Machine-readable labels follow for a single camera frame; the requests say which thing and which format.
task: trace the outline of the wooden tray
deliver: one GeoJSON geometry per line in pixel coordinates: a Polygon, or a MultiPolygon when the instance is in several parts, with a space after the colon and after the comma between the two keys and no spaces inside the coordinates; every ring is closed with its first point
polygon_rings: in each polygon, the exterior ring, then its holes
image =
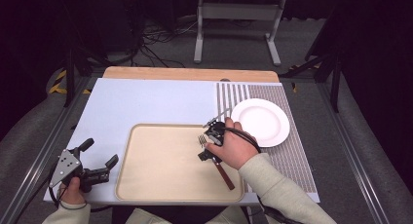
{"type": "Polygon", "coordinates": [[[131,129],[116,195],[142,202],[237,202],[244,195],[238,172],[221,163],[230,191],[211,160],[202,162],[201,125],[139,124],[131,129]]]}

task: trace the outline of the hand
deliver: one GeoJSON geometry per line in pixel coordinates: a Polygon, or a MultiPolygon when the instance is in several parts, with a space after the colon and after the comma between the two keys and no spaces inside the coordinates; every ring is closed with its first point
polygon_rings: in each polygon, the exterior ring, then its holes
{"type": "MultiPolygon", "coordinates": [[[[241,123],[234,123],[231,118],[225,118],[225,127],[239,131],[243,130],[241,123]]],[[[221,147],[213,143],[207,143],[205,148],[235,169],[240,169],[250,158],[258,154],[252,144],[230,131],[225,131],[224,144],[221,147]]]]}
{"type": "MultiPolygon", "coordinates": [[[[65,189],[65,185],[61,183],[59,189],[60,193],[63,193],[65,189]]],[[[66,191],[64,191],[63,195],[61,196],[61,200],[65,203],[70,205],[81,205],[84,204],[85,198],[83,198],[83,193],[79,190],[80,187],[80,178],[73,177],[70,180],[69,186],[67,187],[66,191]]]]}

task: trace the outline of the white stand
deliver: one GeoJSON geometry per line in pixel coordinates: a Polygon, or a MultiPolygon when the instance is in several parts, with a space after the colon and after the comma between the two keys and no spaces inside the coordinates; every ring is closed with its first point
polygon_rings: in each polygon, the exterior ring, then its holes
{"type": "Polygon", "coordinates": [[[253,5],[253,4],[223,4],[198,2],[198,35],[195,45],[194,62],[201,63],[203,56],[203,19],[251,19],[271,20],[274,22],[271,33],[266,33],[265,38],[275,66],[280,66],[279,53],[274,39],[282,17],[285,0],[279,5],[253,5]]]}

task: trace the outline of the fork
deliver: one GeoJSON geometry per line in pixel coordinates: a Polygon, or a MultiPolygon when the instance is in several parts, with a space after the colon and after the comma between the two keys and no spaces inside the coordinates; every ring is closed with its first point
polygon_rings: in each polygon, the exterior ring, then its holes
{"type": "MultiPolygon", "coordinates": [[[[207,143],[207,140],[203,134],[198,136],[198,140],[200,141],[200,144],[202,147],[204,147],[204,144],[207,143]]],[[[225,183],[227,184],[228,188],[230,190],[233,190],[235,188],[234,183],[231,181],[230,177],[225,172],[224,168],[216,161],[215,157],[212,157],[212,161],[213,161],[213,164],[218,169],[219,173],[221,174],[222,178],[224,179],[225,183]]]]}

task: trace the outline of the gray sleeve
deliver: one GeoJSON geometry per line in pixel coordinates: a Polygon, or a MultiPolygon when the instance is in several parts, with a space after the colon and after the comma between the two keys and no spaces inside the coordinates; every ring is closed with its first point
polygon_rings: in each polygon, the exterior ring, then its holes
{"type": "Polygon", "coordinates": [[[91,215],[91,205],[70,205],[62,202],[58,210],[49,215],[43,224],[88,224],[91,215]]]}
{"type": "Polygon", "coordinates": [[[252,157],[239,173],[263,205],[275,208],[285,217],[301,223],[335,223],[297,184],[270,164],[268,154],[252,157]]]}

